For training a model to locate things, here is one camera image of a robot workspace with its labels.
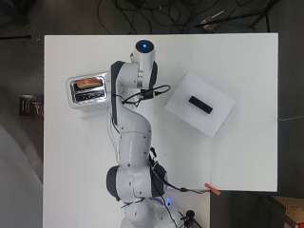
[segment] floor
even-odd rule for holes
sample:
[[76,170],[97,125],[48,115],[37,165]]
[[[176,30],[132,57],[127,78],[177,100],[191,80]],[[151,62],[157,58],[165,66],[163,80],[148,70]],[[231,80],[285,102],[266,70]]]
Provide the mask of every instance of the floor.
[[[163,0],[149,1],[151,5],[158,6]],[[202,1],[198,9],[206,9],[215,0]],[[234,9],[233,15],[259,10],[267,1],[253,0],[245,7],[238,7],[236,0],[220,1],[214,8],[203,13],[196,21],[192,20],[186,31],[201,33],[201,29],[193,29],[193,25],[200,22],[208,15],[215,15],[219,11],[224,13],[218,18],[225,18]],[[43,160],[43,120],[23,119],[18,116],[19,95],[43,94],[44,92],[44,36],[48,34],[107,34],[100,25],[97,17],[99,0],[41,0],[37,1],[28,14],[28,26],[10,24],[0,27],[0,36],[31,34],[31,40],[10,40],[0,42],[0,123],[7,127],[10,134],[18,137],[19,143],[30,147]],[[304,1],[281,0],[270,14],[272,31],[279,34],[279,69],[278,69],[278,117],[287,119],[304,115],[304,14],[302,9]],[[187,11],[182,11],[181,21],[186,20]],[[111,1],[103,0],[100,5],[100,17],[104,25],[112,34],[128,34],[133,31],[124,16],[112,5]],[[163,24],[170,20],[161,14],[156,14],[158,21]],[[147,22],[139,15],[134,14],[134,27],[138,33],[148,33]],[[264,21],[256,26],[258,32],[265,32]],[[168,27],[153,24],[153,33],[167,34],[171,32]],[[247,28],[222,25],[217,33],[251,32]],[[290,120],[278,123],[278,194],[283,197],[304,198],[304,119]],[[246,199],[242,193],[225,193],[223,197],[212,197],[212,211],[220,213],[223,221],[228,222],[224,227],[229,227],[232,222],[233,210],[238,204],[250,208],[254,200]],[[254,213],[251,210],[236,210],[236,218],[241,213],[243,218]]]

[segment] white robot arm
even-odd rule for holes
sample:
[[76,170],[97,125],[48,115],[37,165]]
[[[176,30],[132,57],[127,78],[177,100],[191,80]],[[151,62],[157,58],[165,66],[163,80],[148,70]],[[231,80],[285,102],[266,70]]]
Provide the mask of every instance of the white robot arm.
[[120,165],[109,169],[106,187],[116,200],[128,202],[122,228],[181,227],[181,215],[175,208],[169,207],[169,215],[163,205],[149,199],[165,193],[166,185],[160,179],[167,180],[166,171],[159,164],[151,170],[150,122],[125,107],[121,96],[124,87],[150,89],[156,83],[158,66],[154,45],[145,40],[138,42],[131,60],[132,63],[116,62],[110,69],[112,117],[120,130]]

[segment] wire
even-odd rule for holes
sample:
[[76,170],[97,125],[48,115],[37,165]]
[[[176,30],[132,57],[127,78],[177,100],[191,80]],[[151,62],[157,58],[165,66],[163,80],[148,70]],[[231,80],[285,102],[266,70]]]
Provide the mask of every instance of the wire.
[[112,138],[112,134],[111,134],[111,122],[108,119],[109,116],[109,108],[107,109],[107,115],[106,115],[106,130],[107,130],[107,134],[108,137],[110,138],[113,148],[114,148],[114,152],[115,152],[115,157],[116,157],[116,162],[119,163],[119,158],[118,158],[118,152],[117,152],[117,147],[116,144],[114,143],[114,139]]
[[287,118],[287,119],[277,119],[278,121],[282,121],[282,122],[286,122],[286,121],[291,121],[291,120],[296,120],[296,119],[302,119],[304,118],[303,116],[297,116],[297,117],[291,117],[291,118]]
[[148,22],[148,25],[149,25],[149,33],[152,34],[152,24],[151,24],[151,21],[140,11],[136,10],[136,9],[124,9],[124,8],[121,8],[119,5],[118,5],[118,2],[117,0],[111,0],[112,3],[114,4],[114,6],[120,10],[120,11],[134,11],[134,12],[137,12],[139,15],[141,15],[147,22]]
[[182,187],[182,188],[179,188],[179,187],[176,187],[174,186],[173,184],[169,183],[167,180],[165,179],[162,179],[160,178],[160,176],[155,172],[154,168],[156,167],[156,165],[159,163],[158,161],[155,161],[155,158],[157,157],[157,154],[156,154],[156,151],[155,151],[155,148],[154,147],[151,147],[150,148],[150,151],[153,153],[153,156],[154,158],[152,159],[151,156],[149,156],[149,165],[150,165],[150,168],[152,170],[152,172],[154,173],[154,175],[165,185],[168,185],[170,187],[172,187],[173,189],[175,190],[178,190],[180,192],[194,192],[194,193],[197,193],[197,194],[203,194],[205,192],[210,192],[210,190],[194,190],[194,189],[188,189],[188,188],[185,188],[185,187]]
[[107,31],[107,33],[109,33],[109,34],[111,35],[112,33],[111,33],[111,32],[106,28],[106,26],[103,24],[102,19],[101,19],[100,14],[99,14],[99,10],[100,10],[102,1],[103,1],[103,0],[100,0],[100,1],[99,1],[98,7],[97,7],[98,21],[99,21],[99,23],[101,24],[101,26]]
[[203,24],[198,24],[198,25],[195,25],[195,28],[204,27],[206,25],[219,24],[219,23],[223,23],[223,22],[226,23],[228,21],[230,22],[230,21],[239,20],[239,19],[252,17],[252,16],[259,16],[263,11],[265,11],[265,8],[264,9],[259,9],[257,11],[249,12],[249,13],[246,13],[246,14],[242,14],[242,15],[227,17],[226,19],[222,19],[222,20],[215,20],[215,21],[210,21],[210,22],[203,23]]
[[193,192],[193,193],[196,193],[196,194],[203,194],[203,193],[206,193],[206,192],[210,192],[210,190],[194,190],[194,189],[188,189],[188,188],[185,188],[185,187],[182,187],[182,188],[179,188],[179,187],[176,187],[174,186],[173,184],[169,183],[167,180],[164,180],[162,178],[160,178],[160,176],[155,172],[155,170],[153,169],[153,167],[150,165],[151,167],[151,170],[152,172],[155,174],[155,176],[165,185],[168,185],[170,187],[172,187],[173,189],[175,190],[178,190],[180,192]]
[[[158,90],[158,89],[160,89],[160,88],[164,88],[164,87],[167,87],[167,89],[164,90],[164,91],[161,91],[161,92],[156,91],[156,90]],[[155,95],[155,96],[159,96],[159,95],[161,95],[161,94],[163,94],[163,93],[166,93],[166,92],[169,91],[170,89],[171,89],[171,86],[170,86],[170,85],[160,85],[160,86],[157,86],[157,87],[149,88],[149,89],[147,89],[147,90],[144,90],[144,91],[135,93],[135,94],[129,96],[128,98],[124,99],[124,100],[123,100],[123,105],[124,105],[124,104],[130,104],[130,105],[134,105],[134,106],[138,107],[139,104],[140,104],[140,102],[141,102],[142,100],[144,100],[144,96],[146,95],[146,93],[149,93],[149,92],[153,92],[153,91],[154,91],[154,95]],[[138,101],[136,101],[136,102],[129,102],[130,99],[132,99],[132,98],[134,98],[134,97],[136,97],[136,96],[139,96],[139,95],[141,96],[141,98],[140,98]]]
[[[133,25],[133,23],[134,23],[134,13],[132,12],[131,24]],[[133,33],[132,33],[132,27],[130,27],[130,30],[129,30],[129,32],[128,32],[128,35],[129,35],[129,34],[133,34]]]
[[[228,14],[228,16],[227,16],[226,18],[230,17],[236,10],[237,10],[237,9],[233,9],[233,10]],[[224,25],[224,24],[225,24],[224,22],[221,23],[214,31],[219,30],[219,29],[222,27],[222,25]]]
[[199,1],[196,2],[196,3],[191,3],[191,0],[183,0],[183,3],[184,3],[184,4],[187,4],[187,5],[190,6],[190,7],[196,7],[196,6],[200,5],[201,2],[202,2],[202,0],[199,0]]
[[[144,3],[148,6],[148,8],[146,8],[146,9],[147,9],[147,10],[150,10],[152,19],[153,19],[153,21],[155,22],[155,24],[157,24],[158,26],[161,26],[161,27],[173,27],[173,26],[175,26],[175,25],[177,24],[176,21],[171,17],[170,14],[165,13],[164,11],[162,11],[162,9],[158,9],[158,10],[151,9],[148,2],[144,2]],[[155,12],[158,12],[158,13],[161,13],[161,14],[163,14],[163,15],[165,15],[165,16],[167,16],[173,24],[170,24],[170,25],[162,25],[160,22],[158,22],[158,21],[156,20],[156,18],[155,18],[155,16],[154,16],[154,13],[153,13],[154,11],[155,11]]]
[[122,15],[124,16],[124,18],[126,19],[126,21],[128,22],[128,24],[130,25],[131,29],[133,29],[134,32],[135,32],[136,34],[138,34],[138,32],[136,31],[136,29],[135,29],[134,26],[133,26],[133,23],[129,20],[129,18],[128,18],[127,15],[124,13],[124,11],[121,10],[121,9],[118,7],[118,2],[117,2],[117,0],[111,0],[111,1],[112,1],[112,3],[114,4],[114,6],[116,6],[116,8],[120,10],[120,12],[121,12]]
[[245,2],[244,4],[240,4],[238,0],[236,0],[236,3],[239,7],[245,7],[247,6],[249,3],[253,2],[254,0],[248,0],[247,2]]
[[207,8],[207,9],[204,9],[204,10],[198,12],[197,15],[200,15],[200,14],[202,14],[202,13],[205,13],[206,11],[208,11],[208,10],[214,8],[219,2],[220,2],[220,0],[217,0],[212,6],[210,6],[210,7]]
[[177,20],[177,24],[180,22],[180,19],[181,19],[181,10],[177,7],[177,5],[173,5],[174,8],[179,12],[179,16],[178,16],[178,20]]
[[120,131],[117,129],[116,125],[114,124],[114,119],[112,115],[111,115],[111,119],[112,119],[112,125],[114,126],[115,130],[117,131],[117,133],[121,134]]
[[168,212],[168,214],[169,214],[171,220],[174,222],[175,227],[176,227],[176,228],[179,228],[178,225],[177,225],[177,223],[175,222],[175,220],[172,218],[171,212],[170,212],[169,208],[167,207],[167,205],[166,205],[166,203],[165,203],[165,200],[164,200],[162,194],[160,193],[158,187],[156,186],[156,184],[155,184],[155,182],[154,182],[154,177],[153,177],[153,176],[151,176],[151,180],[152,180],[152,183],[153,183],[153,185],[154,185],[154,188],[156,189],[156,191],[158,192],[159,196],[161,197],[162,202],[163,202],[163,205],[164,205],[165,209],[167,210],[167,212]]
[[123,209],[123,208],[125,208],[125,207],[127,207],[127,206],[129,206],[129,205],[131,205],[133,203],[140,203],[142,201],[144,201],[144,198],[141,198],[141,200],[134,201],[134,202],[124,202],[124,206],[122,206],[121,209]]

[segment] gray floor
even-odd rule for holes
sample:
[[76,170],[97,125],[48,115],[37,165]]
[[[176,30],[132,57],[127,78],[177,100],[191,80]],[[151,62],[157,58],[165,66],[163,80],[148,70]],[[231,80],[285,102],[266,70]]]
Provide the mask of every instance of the gray floor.
[[[150,1],[157,6],[158,1]],[[99,24],[97,18],[98,0],[43,0],[37,1],[31,9],[28,18],[29,26],[11,24],[0,28],[0,36],[31,34],[31,40],[0,41],[0,95],[4,108],[18,124],[8,123],[11,134],[17,134],[18,129],[24,131],[23,138],[30,139],[34,149],[43,158],[43,120],[22,119],[18,117],[18,102],[20,94],[43,94],[44,92],[44,35],[48,34],[107,34]],[[203,1],[202,8],[206,8],[215,0]],[[237,8],[235,0],[221,1],[215,8],[205,12],[198,21],[207,15],[214,15],[221,10],[226,17],[237,8],[234,15],[258,10],[268,1],[254,0],[246,7]],[[279,69],[278,69],[278,116],[285,119],[304,115],[304,1],[281,0],[271,12],[272,31],[279,33]],[[100,15],[104,24],[113,34],[127,34],[130,27],[123,15],[113,7],[109,0],[101,4]],[[170,21],[157,15],[160,22]],[[148,25],[144,19],[134,14],[134,26],[138,33],[147,33]],[[256,29],[265,32],[262,21]],[[188,32],[198,33],[200,30],[189,27]],[[217,33],[251,32],[247,28],[222,26]],[[153,25],[153,33],[170,33],[170,28]],[[278,192],[279,195],[293,198],[304,198],[304,119],[279,122],[278,125]],[[218,207],[227,208],[227,203]]]

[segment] white table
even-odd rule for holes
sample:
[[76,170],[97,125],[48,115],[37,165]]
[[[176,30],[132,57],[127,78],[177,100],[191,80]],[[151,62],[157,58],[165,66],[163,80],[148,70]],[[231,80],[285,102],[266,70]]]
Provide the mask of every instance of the white table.
[[[66,79],[109,69],[141,39],[156,46],[157,85],[173,89],[139,108],[153,129],[158,159],[178,186],[276,190],[277,35],[47,36],[45,53],[44,227],[120,227],[124,211],[106,191],[116,164],[106,116],[80,118]],[[236,100],[215,138],[164,109],[187,72]],[[209,227],[209,194],[169,191],[181,210]]]

